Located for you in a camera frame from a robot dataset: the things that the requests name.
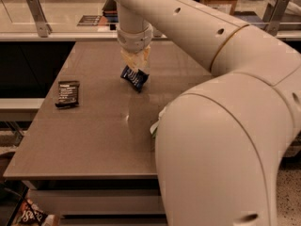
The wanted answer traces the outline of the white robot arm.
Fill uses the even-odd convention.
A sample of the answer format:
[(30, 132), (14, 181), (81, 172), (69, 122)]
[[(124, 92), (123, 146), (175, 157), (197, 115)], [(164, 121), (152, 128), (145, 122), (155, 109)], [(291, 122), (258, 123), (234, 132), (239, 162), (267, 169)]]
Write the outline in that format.
[(159, 120), (168, 226), (277, 226), (278, 167), (300, 130), (298, 52), (193, 0), (115, 1), (123, 42), (145, 20), (212, 75)]

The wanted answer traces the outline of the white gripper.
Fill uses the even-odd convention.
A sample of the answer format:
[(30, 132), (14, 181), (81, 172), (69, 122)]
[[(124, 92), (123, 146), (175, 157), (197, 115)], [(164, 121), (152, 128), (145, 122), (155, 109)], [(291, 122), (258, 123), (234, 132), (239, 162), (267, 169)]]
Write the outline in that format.
[(146, 29), (139, 33), (125, 32), (120, 28), (119, 24), (117, 25), (118, 42), (123, 48), (120, 51), (121, 57), (125, 64), (135, 72), (138, 71), (138, 68), (142, 70), (148, 64), (151, 52), (149, 44), (152, 40), (152, 32), (153, 29), (150, 24)]

